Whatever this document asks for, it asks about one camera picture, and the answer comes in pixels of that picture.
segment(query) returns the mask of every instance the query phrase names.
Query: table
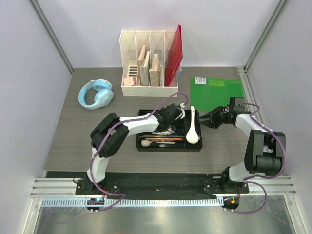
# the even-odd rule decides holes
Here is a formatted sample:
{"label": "table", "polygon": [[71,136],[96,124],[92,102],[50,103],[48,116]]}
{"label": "table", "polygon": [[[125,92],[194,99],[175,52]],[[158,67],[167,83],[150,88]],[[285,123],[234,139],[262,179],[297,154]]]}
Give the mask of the table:
{"label": "table", "polygon": [[[186,67],[179,78],[179,91],[190,96],[190,77],[240,79],[237,69]],[[118,116],[136,116],[139,109],[153,109],[163,97],[124,97],[121,90],[122,68],[77,68],[59,117],[46,170],[86,171],[91,159],[91,131],[111,112]],[[86,110],[78,102],[82,86],[92,79],[106,79],[113,85],[114,98],[104,108]],[[89,90],[86,102],[91,104],[95,91]],[[180,104],[184,97],[167,102]],[[120,150],[111,157],[109,172],[217,173],[244,159],[248,138],[232,125],[219,129],[201,126],[203,148],[199,153],[138,152],[135,137],[127,137]]]}

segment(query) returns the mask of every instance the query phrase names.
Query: white panel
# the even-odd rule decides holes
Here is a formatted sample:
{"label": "white panel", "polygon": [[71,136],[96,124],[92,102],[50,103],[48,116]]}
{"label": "white panel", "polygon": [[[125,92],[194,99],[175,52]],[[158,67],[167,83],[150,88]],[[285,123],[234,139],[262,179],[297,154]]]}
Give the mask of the white panel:
{"label": "white panel", "polygon": [[70,82],[26,0],[0,2],[0,227],[21,233]]}
{"label": "white panel", "polygon": [[312,1],[290,0],[249,74],[268,127],[286,134],[287,173],[312,224]]}
{"label": "white panel", "polygon": [[182,66],[244,65],[278,0],[39,0],[74,67],[121,67],[122,29],[182,25]]}

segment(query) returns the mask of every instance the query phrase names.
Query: green mat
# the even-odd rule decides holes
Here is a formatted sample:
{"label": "green mat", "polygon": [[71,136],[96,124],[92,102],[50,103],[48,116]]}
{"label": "green mat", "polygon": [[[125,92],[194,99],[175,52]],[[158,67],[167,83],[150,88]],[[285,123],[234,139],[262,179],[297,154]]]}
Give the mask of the green mat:
{"label": "green mat", "polygon": [[243,96],[242,81],[240,80],[191,78],[191,105],[196,110],[208,112],[218,106],[228,105],[230,97]]}

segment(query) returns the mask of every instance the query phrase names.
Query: blue headphones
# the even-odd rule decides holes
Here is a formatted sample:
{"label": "blue headphones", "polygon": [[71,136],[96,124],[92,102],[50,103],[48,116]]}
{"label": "blue headphones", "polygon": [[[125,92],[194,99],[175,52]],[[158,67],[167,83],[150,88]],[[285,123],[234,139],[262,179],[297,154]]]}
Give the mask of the blue headphones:
{"label": "blue headphones", "polygon": [[[93,88],[97,91],[94,97],[94,103],[87,105],[84,97],[89,89]],[[113,85],[104,79],[91,80],[89,83],[83,86],[79,92],[78,100],[83,108],[88,110],[95,110],[97,108],[107,106],[113,99],[114,93],[112,91]]]}

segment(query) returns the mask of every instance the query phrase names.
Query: white label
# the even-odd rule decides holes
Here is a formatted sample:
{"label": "white label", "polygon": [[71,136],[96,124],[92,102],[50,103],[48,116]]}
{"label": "white label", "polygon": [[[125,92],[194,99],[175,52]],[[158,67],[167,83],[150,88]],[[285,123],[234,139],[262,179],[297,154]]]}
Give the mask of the white label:
{"label": "white label", "polygon": [[195,84],[207,84],[205,77],[195,77]]}

